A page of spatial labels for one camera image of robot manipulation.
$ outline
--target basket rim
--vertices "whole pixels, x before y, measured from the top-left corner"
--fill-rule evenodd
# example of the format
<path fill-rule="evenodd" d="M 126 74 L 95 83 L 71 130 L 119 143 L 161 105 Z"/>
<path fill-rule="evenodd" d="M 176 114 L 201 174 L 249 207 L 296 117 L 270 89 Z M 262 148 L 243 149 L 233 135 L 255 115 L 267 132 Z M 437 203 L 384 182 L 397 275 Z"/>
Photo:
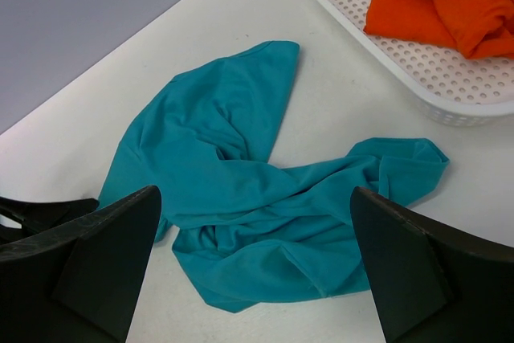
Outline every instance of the basket rim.
<path fill-rule="evenodd" d="M 378 48 L 364 32 L 353 25 L 329 0 L 316 0 L 335 18 L 369 53 L 371 53 L 387 70 L 393 73 L 403 85 L 418 98 L 435 108 L 458 116 L 501 117 L 514 114 L 514 100 L 497 104 L 462 104 L 436 96 L 407 74 L 389 56 Z"/>

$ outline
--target teal shirt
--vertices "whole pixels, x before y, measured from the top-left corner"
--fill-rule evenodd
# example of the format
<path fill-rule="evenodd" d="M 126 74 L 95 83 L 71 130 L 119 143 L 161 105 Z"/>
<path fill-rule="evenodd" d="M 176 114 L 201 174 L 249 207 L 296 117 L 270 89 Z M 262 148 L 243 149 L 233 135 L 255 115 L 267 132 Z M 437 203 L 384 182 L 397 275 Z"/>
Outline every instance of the teal shirt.
<path fill-rule="evenodd" d="M 337 160 L 269 165 L 298 55 L 268 42 L 173 78 L 129 126 L 100 195 L 107 206 L 158 186 L 156 240 L 179 227 L 173 253 L 204 301 L 230 312 L 368 289 L 353 189 L 408 205 L 448 163 L 428 140 L 374 138 Z"/>

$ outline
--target clothing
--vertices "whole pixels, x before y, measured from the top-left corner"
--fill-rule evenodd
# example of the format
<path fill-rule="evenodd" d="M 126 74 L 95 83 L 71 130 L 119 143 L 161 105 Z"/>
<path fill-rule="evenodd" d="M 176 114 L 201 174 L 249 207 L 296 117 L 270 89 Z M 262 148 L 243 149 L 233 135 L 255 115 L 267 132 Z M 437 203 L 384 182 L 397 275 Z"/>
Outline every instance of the clothing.
<path fill-rule="evenodd" d="M 514 0 L 372 0 L 365 32 L 514 59 Z"/>
<path fill-rule="evenodd" d="M 368 289 L 354 187 L 408 205 L 448 163 L 428 140 L 372 139 L 338 160 L 269 165 L 298 54 L 268 42 L 176 76 L 128 128 L 100 195 L 106 206 L 157 185 L 156 239 L 179 227 L 173 253 L 205 302 L 230 312 Z"/>

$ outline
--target perforated basket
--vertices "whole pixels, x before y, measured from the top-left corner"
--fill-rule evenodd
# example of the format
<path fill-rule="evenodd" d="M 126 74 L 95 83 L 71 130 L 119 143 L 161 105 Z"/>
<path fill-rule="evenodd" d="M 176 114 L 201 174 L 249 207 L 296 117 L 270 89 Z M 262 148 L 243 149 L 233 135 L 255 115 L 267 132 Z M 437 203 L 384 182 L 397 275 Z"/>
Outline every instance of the perforated basket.
<path fill-rule="evenodd" d="M 474 126 L 514 114 L 514 61 L 470 61 L 444 47 L 368 36 L 363 28 L 371 0 L 317 1 L 409 88 L 433 120 Z"/>

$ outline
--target black plastic part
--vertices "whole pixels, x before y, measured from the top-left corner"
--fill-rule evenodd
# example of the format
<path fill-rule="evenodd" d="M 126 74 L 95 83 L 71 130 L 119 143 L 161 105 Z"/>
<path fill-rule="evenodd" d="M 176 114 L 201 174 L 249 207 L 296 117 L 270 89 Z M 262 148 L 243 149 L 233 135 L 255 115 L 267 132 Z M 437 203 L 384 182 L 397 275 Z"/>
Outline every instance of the black plastic part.
<path fill-rule="evenodd" d="M 389 343 L 514 341 L 514 248 L 361 188 L 351 211 Z"/>
<path fill-rule="evenodd" d="M 125 341 L 160 214 L 150 186 L 1 245 L 0 341 Z"/>
<path fill-rule="evenodd" d="M 98 201 L 93 198 L 70 202 L 33 203 L 0 197 L 0 214 L 21 224 L 21 230 L 0 225 L 0 244 L 12 243 L 24 237 L 67 223 L 93 212 Z"/>

